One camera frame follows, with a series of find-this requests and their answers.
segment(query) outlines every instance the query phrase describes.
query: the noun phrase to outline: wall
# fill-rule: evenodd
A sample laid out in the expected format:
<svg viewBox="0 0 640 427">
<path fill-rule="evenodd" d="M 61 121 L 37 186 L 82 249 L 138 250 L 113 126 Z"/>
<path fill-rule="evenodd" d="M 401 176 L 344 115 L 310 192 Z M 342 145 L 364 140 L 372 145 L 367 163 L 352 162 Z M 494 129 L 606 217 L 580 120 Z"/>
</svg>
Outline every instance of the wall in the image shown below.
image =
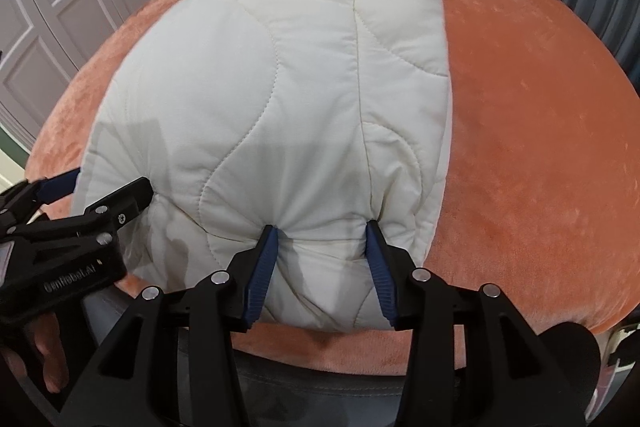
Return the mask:
<svg viewBox="0 0 640 427">
<path fill-rule="evenodd" d="M 24 169 L 0 151 L 0 191 L 15 185 L 23 178 Z"/>
<path fill-rule="evenodd" d="M 0 151 L 20 167 L 27 165 L 29 153 L 0 125 Z"/>
</svg>

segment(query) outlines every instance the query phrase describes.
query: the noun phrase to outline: human hand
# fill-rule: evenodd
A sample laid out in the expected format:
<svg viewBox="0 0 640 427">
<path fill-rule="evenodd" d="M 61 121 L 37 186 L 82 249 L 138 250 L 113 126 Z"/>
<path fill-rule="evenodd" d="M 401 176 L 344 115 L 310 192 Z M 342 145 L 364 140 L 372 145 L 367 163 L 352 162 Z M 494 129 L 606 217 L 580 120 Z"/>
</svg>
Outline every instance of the human hand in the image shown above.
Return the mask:
<svg viewBox="0 0 640 427">
<path fill-rule="evenodd" d="M 42 359 L 42 376 L 47 391 L 59 393 L 69 381 L 65 351 L 60 340 L 60 326 L 54 314 L 41 315 L 26 327 L 27 339 Z M 0 353 L 14 377 L 26 378 L 27 368 L 21 357 L 11 349 L 0 346 Z"/>
</svg>

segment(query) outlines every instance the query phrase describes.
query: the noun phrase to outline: orange velvet cushion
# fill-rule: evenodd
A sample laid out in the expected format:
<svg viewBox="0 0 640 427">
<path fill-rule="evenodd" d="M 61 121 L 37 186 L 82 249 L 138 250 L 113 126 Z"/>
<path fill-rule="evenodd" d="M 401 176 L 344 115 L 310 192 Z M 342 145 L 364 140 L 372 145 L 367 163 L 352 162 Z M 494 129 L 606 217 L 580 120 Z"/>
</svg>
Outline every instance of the orange velvet cushion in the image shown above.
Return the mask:
<svg viewBox="0 0 640 427">
<path fill-rule="evenodd" d="M 29 178 L 79 165 L 112 74 L 177 1 L 151 0 L 82 68 L 38 137 Z M 538 331 L 562 321 L 611 327 L 640 301 L 638 97 L 557 0 L 444 6 L 453 139 L 426 266 L 463 287 L 497 283 Z M 49 209 L 67 212 L 68 201 Z M 143 282 L 121 286 L 135 295 Z M 409 339 L 257 325 L 234 345 L 305 367 L 392 375 L 404 372 Z"/>
</svg>

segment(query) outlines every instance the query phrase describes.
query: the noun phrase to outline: finger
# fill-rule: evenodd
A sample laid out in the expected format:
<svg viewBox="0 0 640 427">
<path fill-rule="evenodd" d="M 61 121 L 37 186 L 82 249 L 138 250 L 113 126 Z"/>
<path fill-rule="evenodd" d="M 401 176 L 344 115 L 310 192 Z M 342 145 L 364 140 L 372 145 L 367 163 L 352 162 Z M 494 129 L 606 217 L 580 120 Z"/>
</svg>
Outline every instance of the finger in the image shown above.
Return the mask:
<svg viewBox="0 0 640 427">
<path fill-rule="evenodd" d="M 69 381 L 60 325 L 54 314 L 41 315 L 32 326 L 33 342 L 43 357 L 42 376 L 50 393 L 59 393 Z"/>
<path fill-rule="evenodd" d="M 15 378 L 27 378 L 27 368 L 24 365 L 22 359 L 15 351 L 12 351 L 7 347 L 0 347 L 0 353 L 2 354 L 7 367 L 14 374 Z"/>
<path fill-rule="evenodd" d="M 116 282 L 116 287 L 127 293 L 134 299 L 145 289 L 147 286 L 151 286 L 148 282 L 140 277 L 137 277 L 132 274 L 127 274 L 126 277 L 118 282 Z"/>
</svg>

